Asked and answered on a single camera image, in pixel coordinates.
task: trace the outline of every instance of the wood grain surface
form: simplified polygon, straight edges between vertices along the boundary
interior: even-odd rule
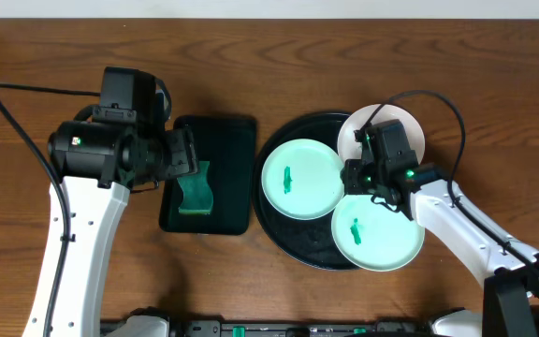
[[[457,181],[475,204],[539,248],[539,22],[0,20],[0,81],[98,91],[105,66],[166,82],[173,118],[254,116],[257,150],[286,122],[357,110],[398,92],[433,89],[465,117]],[[4,92],[45,150],[88,97]],[[430,98],[401,104],[421,123],[426,160],[450,168],[459,130]],[[0,335],[23,331],[48,230],[48,180],[0,115]],[[168,234],[162,191],[130,198],[113,245],[102,317],[159,306],[181,318],[371,321],[425,318],[482,290],[433,235],[398,271],[321,271],[290,258],[255,213],[239,237]]]

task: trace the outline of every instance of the round black tray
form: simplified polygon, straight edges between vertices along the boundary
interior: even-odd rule
[[[337,152],[338,133],[350,112],[323,111],[300,117],[279,129],[263,146],[253,171],[253,207],[268,236],[291,257],[326,270],[353,270],[351,263],[336,247],[332,238],[330,212],[314,220],[295,220],[276,211],[261,187],[261,170],[268,155],[293,139],[320,141]]]

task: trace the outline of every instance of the white plate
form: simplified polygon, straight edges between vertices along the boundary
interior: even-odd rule
[[[371,196],[346,196],[332,215],[332,236],[338,249],[370,271],[393,271],[411,262],[423,245],[424,235],[422,226],[401,212],[372,203]]]
[[[361,158],[361,143],[355,141],[355,130],[359,130],[379,106],[379,104],[374,104],[355,111],[342,125],[338,134],[338,156],[343,162],[347,159]],[[412,150],[415,150],[417,162],[421,163],[423,154],[426,151],[426,142],[421,126],[409,112],[399,107],[385,105],[378,111],[378,114],[375,115],[371,122],[376,124],[393,119],[401,121],[409,140],[409,146]]]
[[[343,163],[326,144],[311,139],[290,140],[278,146],[261,171],[261,186],[271,206],[298,220],[331,212],[344,195]],[[290,191],[284,186],[290,171]]]

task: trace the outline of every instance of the white wall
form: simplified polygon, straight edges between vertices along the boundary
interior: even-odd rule
[[[0,0],[0,18],[539,19],[539,0]]]

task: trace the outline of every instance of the wire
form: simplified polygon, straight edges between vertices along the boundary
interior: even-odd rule
[[[26,90],[26,91],[34,91],[34,92],[40,92],[40,93],[62,94],[62,95],[99,96],[99,93],[93,93],[93,92],[41,88],[41,87],[35,87],[35,86],[29,86],[29,85],[19,85],[19,84],[10,84],[10,83],[0,83],[0,88]],[[47,173],[47,176],[49,177],[51,181],[51,185],[53,186],[53,189],[55,190],[55,194],[57,195],[57,198],[60,201],[60,206],[62,209],[62,219],[64,222],[64,234],[62,236],[62,247],[60,249],[60,256],[57,261],[57,268],[55,269],[55,276],[53,278],[53,285],[51,286],[51,294],[49,297],[49,303],[47,305],[47,313],[45,315],[45,323],[43,326],[43,336],[49,337],[51,333],[51,320],[53,318],[53,311],[55,310],[55,302],[57,300],[57,293],[59,292],[60,283],[62,281],[62,273],[64,271],[64,264],[66,263],[67,249],[71,240],[70,238],[70,212],[68,209],[64,192],[62,191],[62,188],[60,187],[61,181],[59,177],[57,176],[57,174],[55,174],[55,171],[53,170],[51,165],[47,162],[47,159],[45,159],[45,156],[43,156],[43,154],[37,148],[35,143],[31,140],[30,136],[26,134],[26,132],[22,129],[22,127],[18,124],[18,122],[16,122],[16,120],[11,116],[11,113],[9,113],[7,108],[1,102],[1,99],[0,99],[0,111],[4,115],[4,117],[6,117],[7,121],[11,124],[11,126],[16,130],[20,138],[24,140],[24,142],[26,143],[30,151],[32,151],[32,153],[35,155],[36,160],[41,165],[41,167],[45,169],[45,172]]]
[[[509,252],[512,256],[516,257],[519,261],[521,261],[528,271],[530,271],[538,280],[539,280],[539,270],[533,265],[533,263],[523,256],[517,249],[515,249],[510,241],[501,239],[496,233],[494,233],[492,230],[490,230],[488,227],[486,227],[484,224],[482,224],[478,219],[476,219],[465,207],[463,204],[459,201],[459,198],[455,197],[455,194],[453,192],[453,182],[455,178],[455,174],[457,173],[457,169],[459,168],[460,159],[463,156],[463,150],[465,149],[465,123],[463,122],[463,117],[460,114],[459,108],[455,106],[455,104],[448,99],[446,96],[432,91],[432,90],[412,90],[408,92],[403,92],[398,95],[393,95],[390,97],[386,103],[380,104],[378,109],[376,109],[370,116],[370,119],[366,122],[364,127],[367,127],[371,125],[371,120],[377,115],[377,113],[386,105],[386,104],[393,104],[396,100],[409,97],[412,95],[429,95],[432,97],[439,98],[441,101],[443,101],[448,108],[450,108],[455,116],[457,117],[457,120],[459,121],[459,128],[460,128],[460,145],[459,145],[459,153],[457,154],[457,160],[455,160],[455,165],[453,166],[452,171],[450,172],[450,176],[446,182],[446,189],[448,190],[448,195],[451,197],[453,201],[453,207],[457,206],[460,212],[463,213],[471,222],[473,222],[480,230],[482,230],[484,233],[486,233],[492,240],[494,240],[496,243],[498,243],[505,252]]]

